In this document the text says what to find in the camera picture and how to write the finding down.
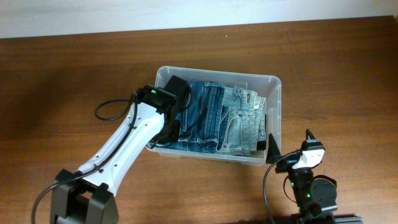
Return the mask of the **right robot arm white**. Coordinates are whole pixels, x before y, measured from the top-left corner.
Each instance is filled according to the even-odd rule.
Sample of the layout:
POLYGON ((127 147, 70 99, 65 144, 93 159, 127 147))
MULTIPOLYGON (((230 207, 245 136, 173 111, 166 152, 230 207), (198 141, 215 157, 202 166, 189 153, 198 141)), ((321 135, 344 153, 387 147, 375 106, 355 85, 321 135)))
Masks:
POLYGON ((322 163, 325 147, 307 129, 301 148, 282 155, 272 134, 269 135, 269 146, 266 162, 270 165, 262 181, 262 193, 269 221, 276 220, 271 214, 267 200, 267 177, 271 170, 277 174, 286 173, 285 181, 289 181, 294 193, 293 202, 298 213, 293 214, 286 223, 330 223, 349 224, 362 223, 362 217, 355 215, 335 216, 337 211, 337 182, 325 175, 314 175, 313 169, 322 163))

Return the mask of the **light blue jeans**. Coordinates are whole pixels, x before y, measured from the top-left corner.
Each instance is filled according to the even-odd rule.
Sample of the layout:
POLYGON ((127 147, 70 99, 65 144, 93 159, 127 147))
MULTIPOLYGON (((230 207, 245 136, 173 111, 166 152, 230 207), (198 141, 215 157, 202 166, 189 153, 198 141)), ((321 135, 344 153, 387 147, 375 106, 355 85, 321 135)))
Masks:
POLYGON ((257 152, 257 133, 262 115, 266 115, 266 98, 256 91, 233 87, 224 89, 218 154, 251 156, 257 152))

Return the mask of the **dark grey garment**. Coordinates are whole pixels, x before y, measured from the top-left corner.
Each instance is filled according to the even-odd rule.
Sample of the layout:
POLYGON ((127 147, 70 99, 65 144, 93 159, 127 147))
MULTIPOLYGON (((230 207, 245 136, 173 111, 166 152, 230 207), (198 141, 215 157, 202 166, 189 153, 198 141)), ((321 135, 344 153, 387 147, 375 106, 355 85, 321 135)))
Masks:
POLYGON ((262 115, 259 122, 256 150, 257 151, 266 150, 266 115, 262 115))

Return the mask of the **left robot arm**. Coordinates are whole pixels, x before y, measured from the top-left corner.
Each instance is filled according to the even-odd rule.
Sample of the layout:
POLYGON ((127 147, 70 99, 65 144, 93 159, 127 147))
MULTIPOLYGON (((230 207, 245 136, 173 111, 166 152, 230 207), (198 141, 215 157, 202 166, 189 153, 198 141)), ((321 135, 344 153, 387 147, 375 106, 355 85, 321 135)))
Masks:
POLYGON ((177 140, 179 121, 191 94, 186 83, 146 85, 132 93, 124 119, 105 145, 76 172, 61 170, 50 186, 51 223, 118 223, 116 194, 143 148, 177 140))

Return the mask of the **dark blue jeans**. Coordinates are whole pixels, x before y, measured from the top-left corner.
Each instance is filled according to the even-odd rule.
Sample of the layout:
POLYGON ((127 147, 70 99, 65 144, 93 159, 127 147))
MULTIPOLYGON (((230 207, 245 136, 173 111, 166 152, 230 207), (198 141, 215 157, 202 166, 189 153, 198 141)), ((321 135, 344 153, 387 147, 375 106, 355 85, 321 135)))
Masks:
POLYGON ((159 148, 214 154, 223 142, 229 108, 223 105, 226 87, 215 82, 189 82, 189 106, 176 117, 180 131, 176 143, 159 148))

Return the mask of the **clear plastic storage container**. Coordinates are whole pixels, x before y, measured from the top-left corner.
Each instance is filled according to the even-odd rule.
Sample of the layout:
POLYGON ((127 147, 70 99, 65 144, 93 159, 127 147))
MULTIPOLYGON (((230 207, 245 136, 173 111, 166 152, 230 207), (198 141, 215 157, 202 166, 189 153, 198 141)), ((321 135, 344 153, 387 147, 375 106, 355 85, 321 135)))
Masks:
MULTIPOLYGON (((200 70, 194 68, 182 68, 163 66, 157 71, 155 79, 156 87, 164 87, 173 76, 178 76, 186 81, 211 81, 227 87, 239 86, 246 90, 253 90, 259 96, 266 98, 266 144, 282 147, 282 82, 272 75, 256 75, 247 73, 222 72, 213 70, 200 70)), ((230 156, 222 154, 205 154, 199 152, 179 151, 154 147, 148 149, 162 156, 192 157, 197 159, 209 159, 224 162, 237 162, 252 166, 261 166, 266 163, 267 150, 256 151, 248 157, 230 156)))

